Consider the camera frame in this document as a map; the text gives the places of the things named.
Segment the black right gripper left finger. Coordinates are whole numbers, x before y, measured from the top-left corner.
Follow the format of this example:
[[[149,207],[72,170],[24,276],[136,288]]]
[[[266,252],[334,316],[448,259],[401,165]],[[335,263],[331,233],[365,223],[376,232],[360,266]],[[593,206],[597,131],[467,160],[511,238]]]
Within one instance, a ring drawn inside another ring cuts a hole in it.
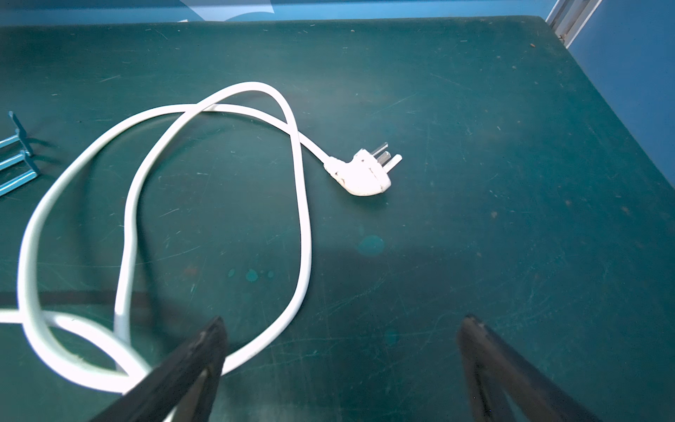
[[[216,316],[94,421],[207,421],[229,342]]]

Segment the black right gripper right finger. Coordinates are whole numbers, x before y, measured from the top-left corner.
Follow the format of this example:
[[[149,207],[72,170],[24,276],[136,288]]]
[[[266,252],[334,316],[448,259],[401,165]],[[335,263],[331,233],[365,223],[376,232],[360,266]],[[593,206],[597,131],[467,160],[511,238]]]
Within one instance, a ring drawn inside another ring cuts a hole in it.
[[[530,421],[598,421],[473,315],[462,320],[457,345],[473,420],[514,421],[514,402]]]

